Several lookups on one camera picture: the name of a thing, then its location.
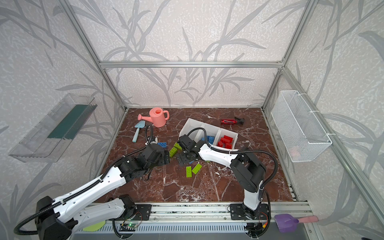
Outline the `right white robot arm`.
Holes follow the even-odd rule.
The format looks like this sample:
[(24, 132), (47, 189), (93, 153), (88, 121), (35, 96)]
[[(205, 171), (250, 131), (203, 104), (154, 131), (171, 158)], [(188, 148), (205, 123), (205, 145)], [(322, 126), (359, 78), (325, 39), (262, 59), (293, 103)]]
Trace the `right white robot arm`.
[[(229, 150), (216, 147), (208, 142), (207, 131), (204, 128), (194, 128), (188, 134), (179, 137), (178, 144), (182, 148), (178, 161), (209, 161), (228, 167), (232, 170), (238, 183), (244, 189), (244, 200), (240, 204), (231, 204), (230, 211), (233, 220), (255, 220), (259, 216), (270, 213), (270, 204), (262, 204), (265, 186), (275, 177), (278, 171), (278, 160), (270, 152), (263, 150)], [(256, 156), (265, 154), (274, 162), (274, 170), (265, 177), (266, 166)]]

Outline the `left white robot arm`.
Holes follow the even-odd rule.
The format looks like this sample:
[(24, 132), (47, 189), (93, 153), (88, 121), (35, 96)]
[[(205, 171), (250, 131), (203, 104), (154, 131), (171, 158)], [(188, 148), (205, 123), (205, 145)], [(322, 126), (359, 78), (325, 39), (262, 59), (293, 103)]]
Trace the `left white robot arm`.
[(138, 210), (128, 195), (97, 206), (91, 204), (108, 192), (148, 174), (153, 168), (169, 164), (169, 151), (156, 144), (153, 135), (146, 139), (143, 148), (120, 157), (87, 184), (55, 199), (39, 200), (36, 213), (18, 223), (14, 234), (37, 235), (41, 240), (66, 240), (77, 231), (99, 222), (134, 217)]

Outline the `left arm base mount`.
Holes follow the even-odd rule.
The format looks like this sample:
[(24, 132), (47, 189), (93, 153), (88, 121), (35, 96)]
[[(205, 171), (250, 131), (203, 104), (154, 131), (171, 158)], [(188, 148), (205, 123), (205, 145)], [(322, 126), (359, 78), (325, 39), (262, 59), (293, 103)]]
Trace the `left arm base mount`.
[(132, 210), (127, 213), (127, 221), (148, 221), (150, 219), (152, 205), (139, 204), (135, 205)]

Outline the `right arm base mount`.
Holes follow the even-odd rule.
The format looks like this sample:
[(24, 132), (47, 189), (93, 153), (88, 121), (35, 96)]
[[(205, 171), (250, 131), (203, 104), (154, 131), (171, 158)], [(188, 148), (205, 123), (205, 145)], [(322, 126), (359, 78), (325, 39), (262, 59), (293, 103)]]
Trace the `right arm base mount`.
[(229, 212), (232, 220), (266, 221), (269, 218), (270, 206), (261, 203), (256, 210), (251, 210), (244, 204), (230, 204)]

